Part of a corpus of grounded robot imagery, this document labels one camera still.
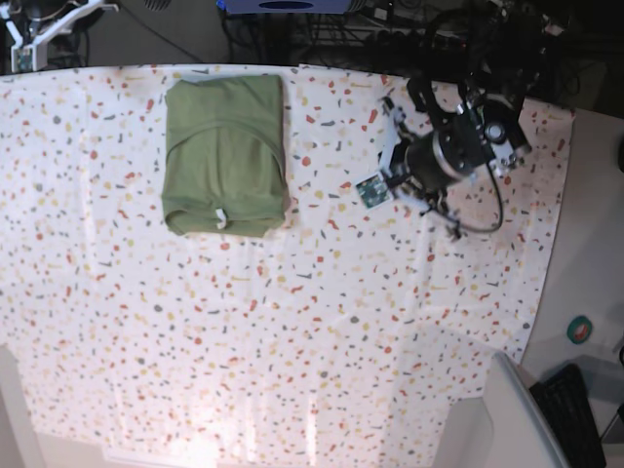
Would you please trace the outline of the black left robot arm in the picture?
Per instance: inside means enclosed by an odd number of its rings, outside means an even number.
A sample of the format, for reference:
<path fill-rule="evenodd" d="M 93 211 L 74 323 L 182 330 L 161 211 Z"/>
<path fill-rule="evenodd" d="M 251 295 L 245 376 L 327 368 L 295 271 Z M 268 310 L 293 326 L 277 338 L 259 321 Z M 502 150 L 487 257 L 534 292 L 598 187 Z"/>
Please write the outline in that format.
<path fill-rule="evenodd" d="M 459 103 L 445 110 L 434 92 L 433 72 L 444 55 L 435 47 L 446 26 L 461 28 Z M 425 198 L 472 176 L 480 167 L 500 176 L 521 165 L 531 146 L 520 124 L 528 92 L 546 68 L 548 48 L 559 35 L 548 16 L 526 1 L 472 1 L 437 14 L 420 44 L 423 64 L 407 91 L 432 126 L 424 136 L 400 131 L 392 180 Z"/>

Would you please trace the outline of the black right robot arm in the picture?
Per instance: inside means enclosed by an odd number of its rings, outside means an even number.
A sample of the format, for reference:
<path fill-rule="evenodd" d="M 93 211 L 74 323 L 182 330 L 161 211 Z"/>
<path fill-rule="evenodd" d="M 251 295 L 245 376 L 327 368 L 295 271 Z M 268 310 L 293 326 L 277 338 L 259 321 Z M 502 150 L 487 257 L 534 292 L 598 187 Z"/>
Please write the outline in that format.
<path fill-rule="evenodd" d="M 20 9 L 28 20 L 40 22 L 53 20 L 70 4 L 67 0 L 23 0 L 20 2 Z"/>

